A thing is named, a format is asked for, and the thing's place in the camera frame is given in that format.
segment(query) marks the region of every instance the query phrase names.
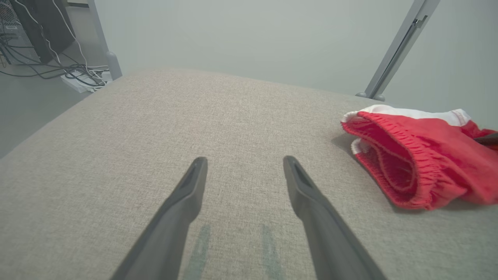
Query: gray wall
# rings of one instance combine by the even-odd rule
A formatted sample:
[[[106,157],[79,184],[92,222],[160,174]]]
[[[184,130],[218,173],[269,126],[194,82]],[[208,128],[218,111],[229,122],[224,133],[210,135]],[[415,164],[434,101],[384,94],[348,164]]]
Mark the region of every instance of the gray wall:
[[[441,0],[384,95],[400,107],[462,108],[498,129],[497,46],[497,0]]]
[[[176,66],[355,94],[412,0],[97,0],[123,74]]]

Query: computer tower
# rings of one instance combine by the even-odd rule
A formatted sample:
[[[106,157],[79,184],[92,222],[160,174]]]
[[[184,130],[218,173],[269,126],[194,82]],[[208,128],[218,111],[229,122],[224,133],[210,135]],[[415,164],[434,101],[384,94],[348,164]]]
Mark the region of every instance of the computer tower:
[[[25,5],[33,18],[43,26],[45,38],[50,41],[50,47],[55,52],[60,53],[71,45],[74,38],[52,0],[17,1]],[[63,1],[55,0],[55,3],[74,33]],[[48,42],[43,39],[40,26],[15,0],[0,0],[0,39],[0,52],[10,64],[36,64],[35,61],[48,63],[54,55],[47,47]]]

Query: sofa cushion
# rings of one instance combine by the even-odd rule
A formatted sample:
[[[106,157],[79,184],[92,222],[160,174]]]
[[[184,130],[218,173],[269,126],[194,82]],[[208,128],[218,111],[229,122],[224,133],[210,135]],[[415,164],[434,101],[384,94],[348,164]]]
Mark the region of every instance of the sofa cushion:
[[[395,208],[340,119],[378,102],[187,70],[126,76],[0,160],[0,278],[111,277],[192,160],[209,161],[179,279],[314,279],[296,157],[389,279],[498,275],[496,207]]]

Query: red shorts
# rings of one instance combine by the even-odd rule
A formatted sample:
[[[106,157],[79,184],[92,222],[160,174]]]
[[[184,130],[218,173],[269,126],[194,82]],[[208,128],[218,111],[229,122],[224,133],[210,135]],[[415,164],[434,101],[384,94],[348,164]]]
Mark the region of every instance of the red shorts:
[[[397,206],[437,209],[460,197],[498,203],[498,153],[477,143],[480,130],[461,109],[427,113],[373,105],[344,115],[351,148]]]

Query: stain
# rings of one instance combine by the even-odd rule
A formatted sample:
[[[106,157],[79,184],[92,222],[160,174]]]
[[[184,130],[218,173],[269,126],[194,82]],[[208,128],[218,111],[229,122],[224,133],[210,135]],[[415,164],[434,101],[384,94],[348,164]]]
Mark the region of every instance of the stain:
[[[211,226],[205,225],[195,242],[194,250],[185,269],[183,280],[199,280],[202,276],[206,260],[208,258],[209,239],[211,238]]]
[[[267,225],[262,226],[261,239],[263,246],[263,265],[266,275],[272,280],[284,280],[285,276],[278,259],[275,240]]]

